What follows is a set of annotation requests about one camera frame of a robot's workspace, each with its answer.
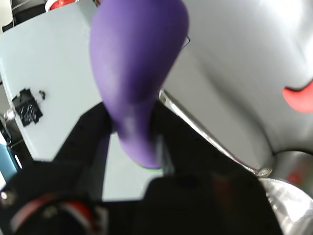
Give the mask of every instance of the blue object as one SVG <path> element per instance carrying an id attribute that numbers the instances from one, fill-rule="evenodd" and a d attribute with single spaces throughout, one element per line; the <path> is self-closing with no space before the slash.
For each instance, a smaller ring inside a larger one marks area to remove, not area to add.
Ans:
<path id="1" fill-rule="evenodd" d="M 8 147 L 2 144 L 0 144 L 0 171 L 6 182 L 18 171 L 14 156 Z"/>

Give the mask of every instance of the black plastic part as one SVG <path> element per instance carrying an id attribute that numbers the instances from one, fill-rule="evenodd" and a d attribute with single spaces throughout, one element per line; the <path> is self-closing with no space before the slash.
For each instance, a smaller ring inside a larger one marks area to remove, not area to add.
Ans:
<path id="1" fill-rule="evenodd" d="M 39 118 L 43 116 L 30 89 L 20 91 L 20 96 L 14 97 L 12 102 L 17 114 L 21 118 L 23 126 L 28 126 L 32 122 L 37 123 Z"/>
<path id="2" fill-rule="evenodd" d="M 157 103 L 154 122 L 175 175 L 153 180 L 136 235 L 282 235 L 259 180 Z"/>
<path id="3" fill-rule="evenodd" d="M 39 94 L 41 95 L 41 98 L 42 98 L 43 100 L 45 100 L 45 97 L 46 97 L 45 92 L 44 92 L 44 91 L 39 91 Z"/>
<path id="4" fill-rule="evenodd" d="M 160 102 L 152 120 L 160 136 L 157 141 L 163 154 L 159 156 L 166 176 L 150 183 L 141 202 L 99 203 L 109 210 L 109 234 L 282 235 L 254 175 Z M 14 212 L 39 195 L 82 189 L 97 198 L 102 193 L 106 161 L 99 148 L 108 150 L 111 130 L 110 117 L 100 103 L 82 115 L 52 163 L 18 173 L 4 189 L 17 196 L 14 205 L 0 209 L 4 234 L 10 234 Z"/>
<path id="5" fill-rule="evenodd" d="M 34 18 L 35 16 L 38 16 L 42 13 L 45 13 L 45 4 L 40 4 L 40 5 L 25 9 L 23 11 L 19 11 L 19 12 L 14 14 L 15 25 L 23 23 L 23 22 L 25 22 L 31 18 Z"/>
<path id="6" fill-rule="evenodd" d="M 87 231 L 71 214 L 58 211 L 58 216 L 44 219 L 35 215 L 16 235 L 87 235 Z"/>
<path id="7" fill-rule="evenodd" d="M 9 133 L 9 130 L 6 126 L 4 126 L 3 122 L 0 119 L 0 135 L 3 136 L 7 144 L 10 144 L 12 141 L 11 135 Z"/>
<path id="8" fill-rule="evenodd" d="M 5 31 L 7 31 L 7 30 L 9 30 L 11 28 L 13 28 L 13 23 L 12 22 L 10 24 L 6 25 L 6 26 L 3 26 L 2 27 L 2 31 L 4 33 Z"/>
<path id="9" fill-rule="evenodd" d="M 78 189 L 87 191 L 94 200 L 102 198 L 111 132 L 111 118 L 103 103 L 99 103 L 80 117 L 53 160 L 82 164 Z"/>

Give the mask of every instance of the purple silicone object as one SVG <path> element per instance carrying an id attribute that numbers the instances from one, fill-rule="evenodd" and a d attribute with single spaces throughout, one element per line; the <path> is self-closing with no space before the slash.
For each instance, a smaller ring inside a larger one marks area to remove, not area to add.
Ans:
<path id="1" fill-rule="evenodd" d="M 158 92 L 188 32 L 181 0 L 103 0 L 91 27 L 93 74 L 123 149 L 159 169 L 150 131 Z"/>

